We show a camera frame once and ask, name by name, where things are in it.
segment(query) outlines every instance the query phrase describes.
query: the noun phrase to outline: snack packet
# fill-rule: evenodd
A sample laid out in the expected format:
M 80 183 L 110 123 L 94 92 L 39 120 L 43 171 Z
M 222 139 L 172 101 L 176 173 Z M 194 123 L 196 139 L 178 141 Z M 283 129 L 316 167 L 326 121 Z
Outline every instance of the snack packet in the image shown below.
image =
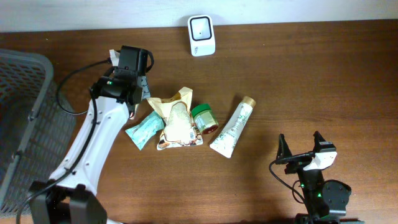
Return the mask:
M 125 130 L 125 132 L 141 151 L 147 141 L 155 135 L 158 130 L 162 129 L 164 129 L 163 120 L 153 111 L 140 124 Z
M 183 87 L 169 99 L 148 98 L 147 100 L 166 123 L 160 134 L 157 150 L 203 144 L 202 136 L 190 112 L 192 102 L 190 88 Z

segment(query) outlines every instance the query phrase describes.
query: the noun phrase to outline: green lid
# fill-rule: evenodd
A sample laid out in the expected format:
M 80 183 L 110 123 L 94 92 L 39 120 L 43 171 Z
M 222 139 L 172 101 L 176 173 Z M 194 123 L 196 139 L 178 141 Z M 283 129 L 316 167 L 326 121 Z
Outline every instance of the green lid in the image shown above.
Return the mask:
M 205 111 L 205 110 L 211 110 L 210 106 L 207 103 L 198 105 L 197 107 L 192 109 L 191 113 L 192 113 L 192 116 L 195 117 L 196 115 L 198 115 L 198 113 Z

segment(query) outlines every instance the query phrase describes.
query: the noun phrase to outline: green jar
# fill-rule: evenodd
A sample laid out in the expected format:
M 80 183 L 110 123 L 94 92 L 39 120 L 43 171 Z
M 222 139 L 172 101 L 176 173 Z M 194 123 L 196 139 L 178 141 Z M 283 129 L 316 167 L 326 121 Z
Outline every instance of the green jar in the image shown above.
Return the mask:
M 202 134 L 212 133 L 218 128 L 216 117 L 207 103 L 195 107 L 192 116 Z

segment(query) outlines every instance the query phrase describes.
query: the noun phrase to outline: tube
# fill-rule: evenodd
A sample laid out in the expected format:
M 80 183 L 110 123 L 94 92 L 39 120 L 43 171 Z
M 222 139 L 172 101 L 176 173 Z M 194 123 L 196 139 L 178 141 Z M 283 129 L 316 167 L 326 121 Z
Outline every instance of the tube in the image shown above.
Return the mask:
M 236 142 L 255 105 L 254 99 L 245 96 L 220 135 L 210 144 L 210 147 L 221 155 L 231 158 Z

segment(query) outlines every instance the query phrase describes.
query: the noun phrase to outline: light blue package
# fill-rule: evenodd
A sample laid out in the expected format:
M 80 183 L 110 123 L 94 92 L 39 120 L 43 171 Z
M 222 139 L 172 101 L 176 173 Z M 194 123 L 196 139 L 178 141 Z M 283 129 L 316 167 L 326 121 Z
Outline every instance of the light blue package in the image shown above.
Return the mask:
M 126 130 L 131 140 L 141 150 L 146 142 L 156 134 L 157 131 L 164 129 L 163 119 L 153 111 L 140 124 Z

